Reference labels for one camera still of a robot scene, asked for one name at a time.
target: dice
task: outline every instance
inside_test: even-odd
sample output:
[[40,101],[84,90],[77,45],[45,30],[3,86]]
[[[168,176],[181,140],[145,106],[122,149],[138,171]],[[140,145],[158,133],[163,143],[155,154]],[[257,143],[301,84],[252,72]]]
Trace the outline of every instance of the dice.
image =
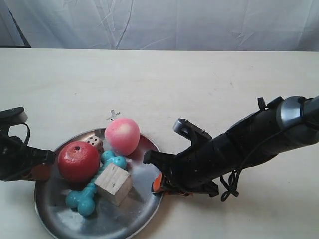
[[100,156],[104,152],[104,150],[103,150],[103,142],[102,142],[102,140],[99,137],[91,136],[91,137],[88,137],[84,142],[87,142],[90,145],[92,145],[93,147],[95,147],[99,151]]

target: table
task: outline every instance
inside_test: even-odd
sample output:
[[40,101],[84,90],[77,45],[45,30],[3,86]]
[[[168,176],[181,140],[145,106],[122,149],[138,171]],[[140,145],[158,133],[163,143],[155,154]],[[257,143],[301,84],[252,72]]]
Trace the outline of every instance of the table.
[[[172,131],[178,117],[217,136],[256,111],[258,97],[316,96],[318,62],[314,52],[0,49],[0,109],[25,107],[33,147],[54,150],[106,127],[114,109],[161,151],[178,153],[189,146]],[[314,145],[244,170],[239,197],[226,202],[166,196],[135,238],[318,238],[318,155]],[[35,213],[33,188],[0,183],[1,238],[51,238]]]

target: blue dog toy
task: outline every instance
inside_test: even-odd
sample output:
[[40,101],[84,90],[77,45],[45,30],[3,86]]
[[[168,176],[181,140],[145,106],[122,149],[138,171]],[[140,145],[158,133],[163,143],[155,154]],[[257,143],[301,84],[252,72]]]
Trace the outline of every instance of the blue dog toy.
[[122,156],[115,156],[112,151],[105,151],[101,157],[102,166],[91,180],[91,182],[82,191],[71,191],[65,199],[65,203],[70,208],[77,208],[79,214],[86,217],[92,214],[95,210],[95,202],[93,200],[94,194],[97,192],[97,188],[94,184],[95,180],[104,171],[104,169],[113,163],[116,166],[125,169],[126,160]]

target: metal plate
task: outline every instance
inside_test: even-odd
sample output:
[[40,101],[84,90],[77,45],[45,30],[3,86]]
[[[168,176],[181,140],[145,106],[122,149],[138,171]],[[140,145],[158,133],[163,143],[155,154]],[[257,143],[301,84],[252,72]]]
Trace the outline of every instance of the metal plate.
[[[73,141],[83,141],[90,136],[102,139],[104,150],[110,147],[105,142],[105,129],[97,129],[78,135],[61,145],[60,150]],[[133,189],[119,207],[96,194],[96,212],[84,218],[68,208],[65,197],[70,190],[82,190],[85,185],[72,185],[64,181],[53,166],[52,178],[37,182],[34,190],[35,209],[44,227],[57,239],[128,239],[136,235],[153,217],[163,195],[153,195],[152,182],[160,172],[151,164],[143,164],[144,153],[159,151],[141,135],[138,148],[127,157],[127,170],[132,174]]]

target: red apple toy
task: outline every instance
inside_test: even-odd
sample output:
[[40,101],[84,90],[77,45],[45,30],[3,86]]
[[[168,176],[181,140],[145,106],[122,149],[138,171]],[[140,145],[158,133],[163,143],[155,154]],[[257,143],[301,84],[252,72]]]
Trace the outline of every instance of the red apple toy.
[[129,118],[114,120],[105,130],[105,139],[112,149],[120,155],[128,156],[140,142],[140,129]]
[[90,180],[100,167],[98,150],[87,142],[72,142],[66,145],[58,156],[61,176],[72,183]]

